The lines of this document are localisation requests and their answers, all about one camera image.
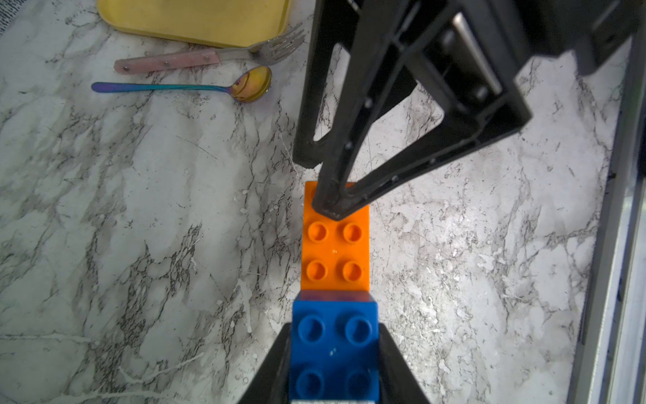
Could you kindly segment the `orange lego brick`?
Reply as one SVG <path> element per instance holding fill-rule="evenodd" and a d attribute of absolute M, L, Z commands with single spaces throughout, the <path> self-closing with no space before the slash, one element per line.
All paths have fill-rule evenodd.
<path fill-rule="evenodd" d="M 315 212 L 316 187 L 316 181 L 304 185 L 301 289 L 369 291 L 369 208 L 336 222 Z"/>

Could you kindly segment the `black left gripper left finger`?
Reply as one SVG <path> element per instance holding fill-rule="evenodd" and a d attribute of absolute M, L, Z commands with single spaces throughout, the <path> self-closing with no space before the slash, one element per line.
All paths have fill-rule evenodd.
<path fill-rule="evenodd" d="M 289 403 L 291 326 L 284 324 L 239 404 Z"/>

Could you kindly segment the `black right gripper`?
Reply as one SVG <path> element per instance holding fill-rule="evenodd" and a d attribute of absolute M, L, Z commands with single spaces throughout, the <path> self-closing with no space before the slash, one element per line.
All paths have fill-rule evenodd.
<path fill-rule="evenodd" d="M 644 1 L 462 1 L 483 50 L 519 70 L 534 56 L 573 52 L 581 75 L 598 70 L 644 20 Z"/>

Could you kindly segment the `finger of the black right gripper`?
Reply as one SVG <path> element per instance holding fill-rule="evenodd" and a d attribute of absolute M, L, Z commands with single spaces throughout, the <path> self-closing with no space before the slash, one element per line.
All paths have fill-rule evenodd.
<path fill-rule="evenodd" d="M 398 64 L 395 46 L 419 14 L 417 1 L 318 1 L 306 80 L 294 138 L 294 162 L 304 168 L 350 169 L 372 124 L 411 95 L 417 81 Z M 347 75 L 316 137 L 336 49 L 349 55 Z"/>
<path fill-rule="evenodd" d="M 313 205 L 342 220 L 418 176 L 519 131 L 531 114 L 515 84 L 529 47 L 516 1 L 368 1 L 325 149 Z M 356 183 L 370 127 L 408 72 L 441 123 Z"/>

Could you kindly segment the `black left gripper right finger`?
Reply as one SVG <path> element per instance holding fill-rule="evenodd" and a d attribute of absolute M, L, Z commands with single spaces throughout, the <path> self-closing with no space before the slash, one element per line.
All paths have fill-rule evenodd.
<path fill-rule="evenodd" d="M 380 398 L 378 403 L 429 404 L 385 324 L 379 330 Z"/>

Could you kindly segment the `blue lego brick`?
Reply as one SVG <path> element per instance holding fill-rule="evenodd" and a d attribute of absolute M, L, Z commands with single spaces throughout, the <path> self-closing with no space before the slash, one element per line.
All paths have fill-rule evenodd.
<path fill-rule="evenodd" d="M 301 291 L 290 337 L 291 401 L 380 400 L 379 310 L 366 291 Z"/>

